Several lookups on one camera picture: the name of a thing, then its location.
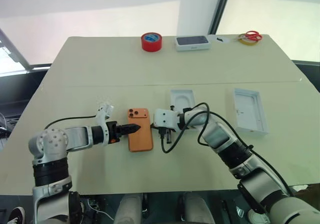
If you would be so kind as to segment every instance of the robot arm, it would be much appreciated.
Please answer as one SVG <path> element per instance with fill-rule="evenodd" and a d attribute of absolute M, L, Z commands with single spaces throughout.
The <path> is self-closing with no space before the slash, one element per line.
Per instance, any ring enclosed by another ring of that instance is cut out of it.
<path fill-rule="evenodd" d="M 195 108 L 185 113 L 157 109 L 154 126 L 180 132 L 202 127 L 207 111 Z M 280 177 L 255 152 L 212 115 L 202 134 L 208 146 L 219 155 L 231 174 L 239 179 L 238 189 L 257 213 L 268 213 L 272 223 L 320 223 L 320 212 L 304 201 L 292 197 Z"/>
<path fill-rule="evenodd" d="M 77 192 L 70 192 L 71 176 L 68 173 L 68 152 L 84 150 L 93 145 L 107 145 L 120 141 L 122 135 L 134 133 L 136 124 L 106 123 L 113 106 L 102 105 L 96 115 L 99 126 L 82 126 L 65 130 L 48 128 L 29 141 L 34 156 L 32 191 L 34 223 L 80 223 L 81 206 Z"/>

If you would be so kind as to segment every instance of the orange phone case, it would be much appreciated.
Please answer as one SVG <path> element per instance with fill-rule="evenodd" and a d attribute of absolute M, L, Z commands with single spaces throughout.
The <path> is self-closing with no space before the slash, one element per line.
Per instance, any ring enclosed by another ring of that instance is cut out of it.
<path fill-rule="evenodd" d="M 128 123 L 137 124 L 140 129 L 136 133 L 129 134 L 129 151 L 148 151 L 153 148 L 150 128 L 149 111 L 145 108 L 132 108 L 128 110 Z"/>

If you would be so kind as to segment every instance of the white tray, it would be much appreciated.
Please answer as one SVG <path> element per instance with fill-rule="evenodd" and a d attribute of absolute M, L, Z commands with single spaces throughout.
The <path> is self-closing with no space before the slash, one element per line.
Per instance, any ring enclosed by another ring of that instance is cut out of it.
<path fill-rule="evenodd" d="M 183 113 L 184 108 L 192 108 L 196 105 L 192 90 L 171 90 L 171 105 L 174 111 Z"/>
<path fill-rule="evenodd" d="M 234 89 L 236 131 L 257 135 L 269 133 L 260 94 L 257 91 Z"/>

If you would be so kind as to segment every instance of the scissors handle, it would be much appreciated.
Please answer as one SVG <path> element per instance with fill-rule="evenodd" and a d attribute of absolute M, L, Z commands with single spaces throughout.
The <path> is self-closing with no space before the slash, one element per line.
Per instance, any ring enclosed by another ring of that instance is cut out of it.
<path fill-rule="evenodd" d="M 244 35 L 247 39 L 253 40 L 253 41 L 259 41 L 262 40 L 262 35 L 259 34 L 257 31 L 248 31 Z"/>

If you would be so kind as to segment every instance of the black cable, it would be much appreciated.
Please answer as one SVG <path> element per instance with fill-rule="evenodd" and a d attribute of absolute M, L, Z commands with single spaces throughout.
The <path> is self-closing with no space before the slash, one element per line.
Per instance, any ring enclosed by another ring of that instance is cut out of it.
<path fill-rule="evenodd" d="M 92 116 L 79 116 L 79 117 L 67 117 L 67 118 L 63 118 L 63 119 L 59 119 L 59 120 L 55 120 L 53 122 L 51 122 L 50 124 L 48 124 L 44 129 L 48 129 L 51 125 L 63 121 L 63 120 L 73 120 L 73 119 L 89 119 L 89 118 L 94 118 L 95 115 Z"/>
<path fill-rule="evenodd" d="M 187 122 L 187 123 L 185 124 L 185 126 L 182 128 L 182 130 L 181 130 L 180 134 L 178 135 L 177 139 L 174 141 L 174 143 L 172 144 L 172 146 L 171 146 L 168 150 L 165 150 L 165 149 L 164 149 L 164 148 L 165 148 L 165 147 L 164 147 L 164 140 L 161 139 L 161 148 L 162 148 L 162 151 L 163 151 L 164 153 L 166 153 L 166 154 L 169 153 L 170 151 L 172 151 L 172 150 L 175 148 L 175 146 L 178 144 L 179 140 L 181 139 L 184 131 L 187 129 L 187 127 L 188 127 L 188 125 L 190 124 L 190 122 L 191 122 L 193 119 L 195 119 L 198 115 L 203 114 L 203 113 L 207 113 L 207 111 L 200 111 L 200 112 L 198 112 L 197 114 L 195 114 L 193 117 L 191 117 L 191 118 L 188 120 L 188 122 Z"/>
<path fill-rule="evenodd" d="M 196 107 L 198 107 L 198 106 L 200 106 L 200 105 L 205 105 L 205 106 L 206 106 L 206 109 L 207 109 L 206 111 L 207 111 L 207 113 L 206 113 L 206 121 L 205 121 L 205 123 L 204 123 L 204 126 L 203 126 L 200 134 L 198 135 L 197 141 L 198 141 L 198 143 L 199 143 L 200 145 L 209 146 L 208 144 L 202 143 L 202 142 L 200 141 L 200 138 L 202 137 L 202 134 L 203 134 L 204 131 L 206 130 L 206 127 L 207 127 L 207 125 L 208 125 L 208 123 L 209 123 L 210 109 L 209 109 L 209 105 L 208 105 L 206 102 L 202 102 L 202 103 L 200 103 L 200 104 L 197 104 L 197 105 L 194 106 L 192 109 L 194 109 L 194 108 L 196 108 Z"/>
<path fill-rule="evenodd" d="M 253 154 L 255 154 L 259 159 L 261 159 L 277 176 L 278 178 L 281 180 L 281 182 L 283 183 L 284 187 L 286 188 L 287 192 L 289 193 L 290 196 L 295 196 L 293 194 L 293 192 L 291 191 L 290 187 L 288 186 L 288 184 L 286 183 L 286 181 L 283 179 L 283 177 L 280 175 L 280 173 L 266 160 L 264 159 L 262 156 L 260 156 L 258 153 L 256 153 L 253 150 L 253 145 L 248 146 L 242 139 L 241 137 L 238 135 L 238 133 L 236 132 L 236 130 L 229 124 L 229 122 L 227 122 L 227 120 L 225 120 L 222 116 L 220 116 L 217 113 L 214 113 L 212 111 L 210 111 L 210 114 L 217 116 L 218 118 L 220 118 L 230 129 L 231 131 L 235 134 L 235 136 L 238 138 L 238 140 L 246 147 L 249 148 L 251 150 L 251 152 Z"/>

